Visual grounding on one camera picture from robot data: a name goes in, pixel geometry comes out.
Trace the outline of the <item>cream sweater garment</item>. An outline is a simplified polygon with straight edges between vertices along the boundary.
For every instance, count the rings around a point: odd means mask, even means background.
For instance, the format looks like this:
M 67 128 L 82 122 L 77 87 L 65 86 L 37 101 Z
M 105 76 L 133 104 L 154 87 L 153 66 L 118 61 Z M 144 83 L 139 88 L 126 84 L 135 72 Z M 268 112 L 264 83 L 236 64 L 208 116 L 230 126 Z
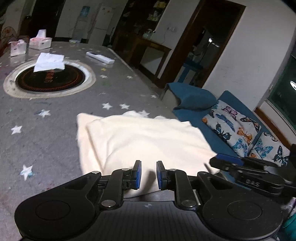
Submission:
M 162 161 L 167 169 L 183 170 L 190 176 L 200 171 L 218 173 L 209 164 L 216 153 L 200 129 L 188 121 L 163 116 L 143 118 L 135 111 L 105 118 L 80 113 L 76 121 L 83 174 L 99 171 L 110 175 L 114 170 L 132 168 L 135 161 L 141 161 L 140 188 L 126 191 L 126 198 L 159 190 L 157 161 Z

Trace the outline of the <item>butterfly print pillow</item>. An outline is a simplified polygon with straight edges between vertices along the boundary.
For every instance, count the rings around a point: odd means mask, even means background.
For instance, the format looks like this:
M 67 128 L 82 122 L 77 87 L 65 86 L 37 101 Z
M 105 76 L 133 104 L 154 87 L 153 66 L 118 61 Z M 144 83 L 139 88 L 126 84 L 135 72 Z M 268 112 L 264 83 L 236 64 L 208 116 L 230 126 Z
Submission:
M 249 157 L 269 161 L 279 167 L 287 166 L 290 155 L 287 149 L 273 135 L 263 132 L 249 153 Z
M 248 156 L 261 129 L 256 120 L 241 114 L 221 100 L 211 107 L 202 121 L 240 157 Z

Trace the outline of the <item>blue sofa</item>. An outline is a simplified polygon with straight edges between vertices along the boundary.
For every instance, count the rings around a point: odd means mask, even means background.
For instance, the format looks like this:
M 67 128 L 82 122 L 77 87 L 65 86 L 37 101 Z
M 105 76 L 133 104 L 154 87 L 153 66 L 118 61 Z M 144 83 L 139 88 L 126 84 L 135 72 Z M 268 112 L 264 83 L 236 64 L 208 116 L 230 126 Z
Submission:
M 295 240 L 295 146 L 286 148 L 231 92 L 169 83 L 173 113 L 199 128 L 218 174 L 188 181 L 207 231 L 226 240 Z

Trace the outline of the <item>round black induction cooktop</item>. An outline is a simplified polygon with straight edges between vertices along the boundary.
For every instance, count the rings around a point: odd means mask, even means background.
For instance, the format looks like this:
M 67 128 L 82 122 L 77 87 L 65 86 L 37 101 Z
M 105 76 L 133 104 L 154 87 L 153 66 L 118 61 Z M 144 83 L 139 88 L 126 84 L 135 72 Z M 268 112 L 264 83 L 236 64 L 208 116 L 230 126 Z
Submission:
M 3 82 L 4 92 L 15 98 L 54 98 L 73 95 L 91 87 L 96 75 L 88 65 L 65 60 L 65 69 L 34 72 L 36 61 L 13 69 Z

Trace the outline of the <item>white refrigerator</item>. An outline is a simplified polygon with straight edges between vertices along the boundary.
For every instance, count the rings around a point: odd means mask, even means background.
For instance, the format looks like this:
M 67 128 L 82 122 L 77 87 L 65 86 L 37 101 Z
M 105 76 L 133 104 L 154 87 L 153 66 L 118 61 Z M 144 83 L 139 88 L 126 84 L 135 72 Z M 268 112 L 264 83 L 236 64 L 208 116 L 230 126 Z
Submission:
M 113 18 L 113 8 L 105 5 L 101 5 L 92 32 L 89 37 L 89 44 L 102 45 L 106 36 L 107 30 Z

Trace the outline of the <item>white tissue sheet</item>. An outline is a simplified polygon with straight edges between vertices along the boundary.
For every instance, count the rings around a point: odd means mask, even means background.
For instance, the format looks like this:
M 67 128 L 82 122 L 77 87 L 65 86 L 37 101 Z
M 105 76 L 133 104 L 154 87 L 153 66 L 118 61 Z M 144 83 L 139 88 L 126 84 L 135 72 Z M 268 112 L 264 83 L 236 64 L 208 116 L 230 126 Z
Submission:
M 64 70 L 64 55 L 40 53 L 33 72 L 49 71 L 49 70 Z

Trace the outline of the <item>water dispenser with bottle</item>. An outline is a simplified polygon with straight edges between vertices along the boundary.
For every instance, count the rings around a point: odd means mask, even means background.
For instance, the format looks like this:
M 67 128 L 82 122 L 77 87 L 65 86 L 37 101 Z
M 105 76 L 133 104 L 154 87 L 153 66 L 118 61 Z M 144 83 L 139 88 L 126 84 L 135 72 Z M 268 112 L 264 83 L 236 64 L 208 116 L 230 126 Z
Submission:
M 90 6 L 83 6 L 79 16 L 77 17 L 75 27 L 72 34 L 72 39 L 75 42 L 81 43 L 87 37 L 88 20 L 89 20 Z

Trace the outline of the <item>dark wooden display cabinet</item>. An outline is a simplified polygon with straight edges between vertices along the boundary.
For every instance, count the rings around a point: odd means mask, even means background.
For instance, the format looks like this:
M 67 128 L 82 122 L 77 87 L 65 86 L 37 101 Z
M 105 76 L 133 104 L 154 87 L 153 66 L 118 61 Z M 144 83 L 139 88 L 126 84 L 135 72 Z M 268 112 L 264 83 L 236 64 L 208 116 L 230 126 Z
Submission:
M 111 38 L 112 50 L 124 52 L 134 37 L 154 33 L 169 1 L 128 1 Z

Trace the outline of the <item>pink tissue box rear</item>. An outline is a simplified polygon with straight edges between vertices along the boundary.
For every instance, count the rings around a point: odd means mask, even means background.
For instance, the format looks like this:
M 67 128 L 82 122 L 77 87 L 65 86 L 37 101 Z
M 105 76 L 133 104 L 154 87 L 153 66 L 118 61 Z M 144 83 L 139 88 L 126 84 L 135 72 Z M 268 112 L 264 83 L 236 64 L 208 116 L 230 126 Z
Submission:
M 29 48 L 43 50 L 51 47 L 52 38 L 46 37 L 46 30 L 39 30 L 37 36 L 29 41 Z

